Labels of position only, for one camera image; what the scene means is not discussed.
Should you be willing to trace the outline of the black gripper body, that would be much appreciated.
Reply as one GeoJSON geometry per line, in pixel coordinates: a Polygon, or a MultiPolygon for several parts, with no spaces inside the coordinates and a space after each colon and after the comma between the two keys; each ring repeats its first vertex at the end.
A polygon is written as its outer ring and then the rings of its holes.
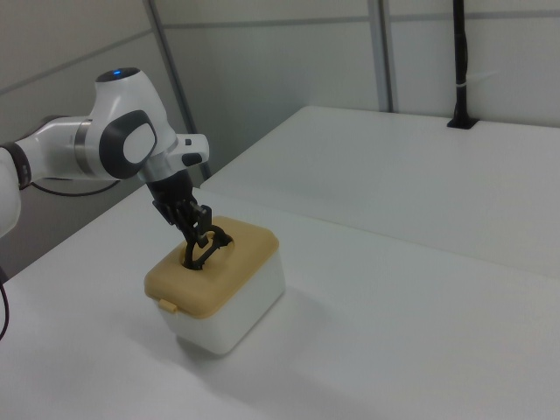
{"type": "Polygon", "coordinates": [[[168,178],[147,183],[153,199],[171,206],[178,202],[194,202],[193,182],[188,171],[178,171],[168,178]]]}

